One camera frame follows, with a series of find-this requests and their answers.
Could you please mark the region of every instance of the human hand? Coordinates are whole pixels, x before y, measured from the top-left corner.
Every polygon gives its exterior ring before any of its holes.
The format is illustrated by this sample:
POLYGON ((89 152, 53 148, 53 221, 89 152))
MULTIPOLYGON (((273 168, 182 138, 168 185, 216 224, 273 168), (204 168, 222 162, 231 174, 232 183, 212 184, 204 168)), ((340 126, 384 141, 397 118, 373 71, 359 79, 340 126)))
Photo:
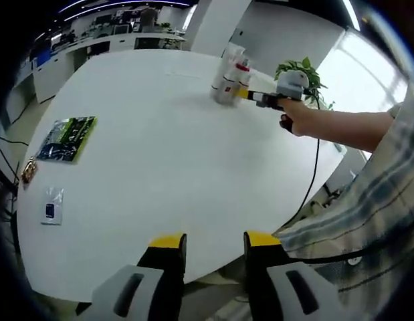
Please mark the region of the human hand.
POLYGON ((280 126, 296 136, 304 136, 312 110, 303 102, 289 98, 279 99, 278 104, 284 108, 285 112, 281 115, 280 126))

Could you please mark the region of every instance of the human arm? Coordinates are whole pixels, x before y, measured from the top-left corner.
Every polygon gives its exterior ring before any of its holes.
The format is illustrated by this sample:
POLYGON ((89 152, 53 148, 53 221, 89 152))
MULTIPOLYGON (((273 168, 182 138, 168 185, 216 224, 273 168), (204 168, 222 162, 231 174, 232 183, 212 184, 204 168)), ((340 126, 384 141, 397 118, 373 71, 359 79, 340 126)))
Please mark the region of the human arm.
POLYGON ((387 112, 335 112, 314 110, 303 102, 282 99, 284 107, 281 126, 293 121, 292 132, 296 136, 311 136, 330 142, 338 142, 353 148, 374 152, 379 142, 393 123, 387 112))

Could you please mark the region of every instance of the computer monitor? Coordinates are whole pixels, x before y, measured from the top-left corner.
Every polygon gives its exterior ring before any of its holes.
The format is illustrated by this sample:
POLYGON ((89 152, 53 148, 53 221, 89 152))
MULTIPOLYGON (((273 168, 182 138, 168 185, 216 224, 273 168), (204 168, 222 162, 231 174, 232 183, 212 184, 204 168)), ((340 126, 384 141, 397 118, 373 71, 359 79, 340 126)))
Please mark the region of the computer monitor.
POLYGON ((122 33, 128 33, 129 32, 129 25, 115 25, 114 26, 114 34, 120 35, 122 33))
POLYGON ((96 25, 102 25, 103 23, 110 23, 112 21, 112 15, 102 15, 95 19, 96 25))

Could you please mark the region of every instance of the small package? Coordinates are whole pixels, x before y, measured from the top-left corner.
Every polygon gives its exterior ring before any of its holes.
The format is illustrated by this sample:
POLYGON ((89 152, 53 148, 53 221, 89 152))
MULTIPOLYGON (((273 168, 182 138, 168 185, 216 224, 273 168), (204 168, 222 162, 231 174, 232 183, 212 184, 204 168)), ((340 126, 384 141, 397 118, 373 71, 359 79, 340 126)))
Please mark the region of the small package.
POLYGON ((43 141, 36 158, 42 161, 76 161, 95 123, 96 117, 57 120, 43 141))
POLYGON ((41 223, 46 225, 61 225, 62 199, 64 190, 57 187, 48 187, 45 193, 41 223))

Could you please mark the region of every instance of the round table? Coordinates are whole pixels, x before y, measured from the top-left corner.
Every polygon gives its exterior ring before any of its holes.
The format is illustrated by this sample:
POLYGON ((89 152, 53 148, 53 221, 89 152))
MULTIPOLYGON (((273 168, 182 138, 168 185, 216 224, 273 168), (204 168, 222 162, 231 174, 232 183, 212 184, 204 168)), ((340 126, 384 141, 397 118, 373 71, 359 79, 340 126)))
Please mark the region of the round table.
MULTIPOLYGON (((278 124, 280 113, 243 101, 216 104, 219 58, 146 49, 86 62, 40 120, 26 160, 55 120, 97 116, 76 164, 41 162, 18 196, 18 234, 31 287, 90 302, 92 291, 164 233, 187 234, 185 282, 243 254, 243 232, 277 230, 306 193, 316 141, 278 124), (63 219, 42 225, 48 187, 64 189, 63 219)), ((255 72, 250 86, 274 83, 255 72)), ((313 195, 342 160, 322 142, 313 195)))

